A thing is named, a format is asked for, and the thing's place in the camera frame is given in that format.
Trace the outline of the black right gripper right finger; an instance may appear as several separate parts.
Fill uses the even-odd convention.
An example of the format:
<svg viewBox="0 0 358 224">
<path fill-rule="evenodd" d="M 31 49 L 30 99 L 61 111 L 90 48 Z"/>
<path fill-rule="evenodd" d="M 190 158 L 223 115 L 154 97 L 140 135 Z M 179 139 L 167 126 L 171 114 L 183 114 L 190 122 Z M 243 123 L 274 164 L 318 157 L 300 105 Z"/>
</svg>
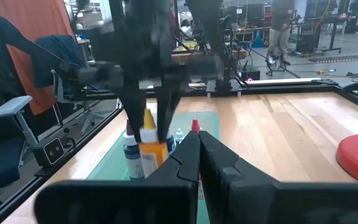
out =
<svg viewBox="0 0 358 224">
<path fill-rule="evenodd" d="M 200 172 L 211 223 L 273 223 L 278 180 L 206 131 L 200 132 Z"/>
</svg>

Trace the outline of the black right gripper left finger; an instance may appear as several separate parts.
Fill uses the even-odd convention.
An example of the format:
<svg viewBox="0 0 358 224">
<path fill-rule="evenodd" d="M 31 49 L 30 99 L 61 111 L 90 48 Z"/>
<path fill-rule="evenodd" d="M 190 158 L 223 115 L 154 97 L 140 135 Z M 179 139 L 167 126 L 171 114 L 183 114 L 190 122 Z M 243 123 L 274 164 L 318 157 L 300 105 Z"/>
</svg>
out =
<svg viewBox="0 0 358 224">
<path fill-rule="evenodd" d="M 190 131 L 178 148 L 147 177 L 147 223 L 196 223 L 200 136 Z"/>
</svg>

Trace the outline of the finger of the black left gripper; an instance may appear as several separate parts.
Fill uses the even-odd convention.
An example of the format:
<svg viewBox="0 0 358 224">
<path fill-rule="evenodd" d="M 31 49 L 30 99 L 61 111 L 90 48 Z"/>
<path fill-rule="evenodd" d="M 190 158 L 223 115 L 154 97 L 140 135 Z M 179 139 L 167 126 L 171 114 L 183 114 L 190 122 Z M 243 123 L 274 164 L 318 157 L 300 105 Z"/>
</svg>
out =
<svg viewBox="0 0 358 224">
<path fill-rule="evenodd" d="M 165 142 L 175 110 L 182 96 L 179 84 L 165 84 L 155 89 L 157 99 L 158 141 Z"/>
<path fill-rule="evenodd" d="M 124 85 L 119 92 L 119 99 L 126 111 L 135 140 L 141 142 L 140 128 L 144 125 L 146 90 L 142 90 L 136 85 Z"/>
</svg>

